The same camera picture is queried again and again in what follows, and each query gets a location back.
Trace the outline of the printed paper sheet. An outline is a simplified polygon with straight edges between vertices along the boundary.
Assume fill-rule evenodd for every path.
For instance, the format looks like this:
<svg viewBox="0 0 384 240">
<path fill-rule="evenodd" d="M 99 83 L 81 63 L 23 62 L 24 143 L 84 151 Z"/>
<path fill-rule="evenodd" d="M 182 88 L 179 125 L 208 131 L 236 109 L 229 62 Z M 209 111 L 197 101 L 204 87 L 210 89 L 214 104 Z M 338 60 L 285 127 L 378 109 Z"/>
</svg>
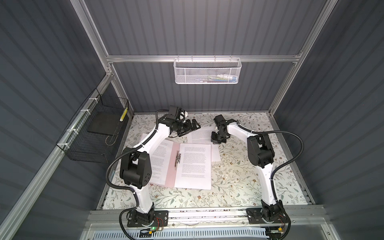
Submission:
<svg viewBox="0 0 384 240">
<path fill-rule="evenodd" d="M 165 186 L 174 142 L 164 140 L 150 154 L 152 176 L 150 183 Z"/>
<path fill-rule="evenodd" d="M 214 126 L 208 126 L 208 127 L 201 127 L 200 129 L 187 134 L 187 143 L 189 144 L 205 144 L 205 145 L 210 144 L 211 145 L 212 163 L 221 161 L 219 145 L 214 145 L 211 142 L 211 134 L 214 131 L 215 131 Z"/>
<path fill-rule="evenodd" d="M 175 188 L 210 190 L 212 188 L 211 145 L 180 144 Z"/>
</svg>

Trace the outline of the pink file folder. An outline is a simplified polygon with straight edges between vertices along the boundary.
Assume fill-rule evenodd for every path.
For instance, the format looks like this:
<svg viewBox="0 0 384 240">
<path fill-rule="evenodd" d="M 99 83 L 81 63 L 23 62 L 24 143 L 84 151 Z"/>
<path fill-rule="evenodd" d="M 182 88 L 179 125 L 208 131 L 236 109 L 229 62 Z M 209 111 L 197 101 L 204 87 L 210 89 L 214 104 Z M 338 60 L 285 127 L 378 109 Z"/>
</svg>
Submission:
<svg viewBox="0 0 384 240">
<path fill-rule="evenodd" d="M 180 160 L 179 151 L 180 151 L 180 144 L 174 142 L 174 148 L 171 154 L 171 160 L 169 164 L 166 185 L 163 187 L 174 188 L 177 164 L 179 163 L 179 160 Z"/>
</svg>

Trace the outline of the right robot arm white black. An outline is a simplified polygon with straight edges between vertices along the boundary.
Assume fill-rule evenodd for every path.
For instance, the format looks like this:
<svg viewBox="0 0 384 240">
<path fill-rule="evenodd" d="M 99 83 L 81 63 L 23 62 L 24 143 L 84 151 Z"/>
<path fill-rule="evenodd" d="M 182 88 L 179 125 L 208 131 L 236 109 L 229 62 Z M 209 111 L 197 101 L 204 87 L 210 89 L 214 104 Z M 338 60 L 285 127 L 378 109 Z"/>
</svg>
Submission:
<svg viewBox="0 0 384 240">
<path fill-rule="evenodd" d="M 235 136 L 247 144 L 248 159 L 256 167 L 262 189 L 261 216 L 266 223 L 274 222 L 284 214 L 282 202 L 276 195 L 275 184 L 271 181 L 275 152 L 266 132 L 249 130 L 236 120 L 226 120 L 222 115 L 214 118 L 216 132 L 211 134 L 213 144 L 226 143 Z"/>
</svg>

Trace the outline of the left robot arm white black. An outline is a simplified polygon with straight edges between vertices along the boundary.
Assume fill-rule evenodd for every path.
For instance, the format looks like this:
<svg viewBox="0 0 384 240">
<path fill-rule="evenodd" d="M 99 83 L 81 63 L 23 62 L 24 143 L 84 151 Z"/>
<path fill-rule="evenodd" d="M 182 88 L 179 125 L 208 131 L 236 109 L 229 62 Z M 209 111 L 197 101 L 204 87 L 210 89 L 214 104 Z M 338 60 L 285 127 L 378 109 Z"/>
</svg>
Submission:
<svg viewBox="0 0 384 240">
<path fill-rule="evenodd" d="M 184 122 L 169 122 L 162 119 L 150 134 L 133 149 L 124 149 L 125 155 L 121 157 L 120 178 L 133 192 L 137 212 L 147 214 L 154 205 L 148 187 L 152 176 L 151 154 L 172 132 L 176 132 L 177 136 L 182 137 L 200 128 L 200 124 L 195 119 Z"/>
</svg>

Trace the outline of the printed paper sheet back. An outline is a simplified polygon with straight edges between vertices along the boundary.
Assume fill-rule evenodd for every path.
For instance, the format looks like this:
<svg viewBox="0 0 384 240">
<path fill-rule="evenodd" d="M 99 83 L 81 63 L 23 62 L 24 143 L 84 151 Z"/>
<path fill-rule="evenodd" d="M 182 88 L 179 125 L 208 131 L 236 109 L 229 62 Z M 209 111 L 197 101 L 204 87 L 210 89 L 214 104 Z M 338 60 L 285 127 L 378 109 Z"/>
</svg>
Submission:
<svg viewBox="0 0 384 240">
<path fill-rule="evenodd" d="M 200 129 L 187 134 L 187 143 L 189 144 L 205 144 L 205 145 L 210 144 L 211 145 L 212 163 L 221 161 L 219 145 L 214 145 L 211 142 L 211 134 L 214 131 L 215 131 L 214 126 L 208 126 L 208 127 L 201 127 Z"/>
</svg>

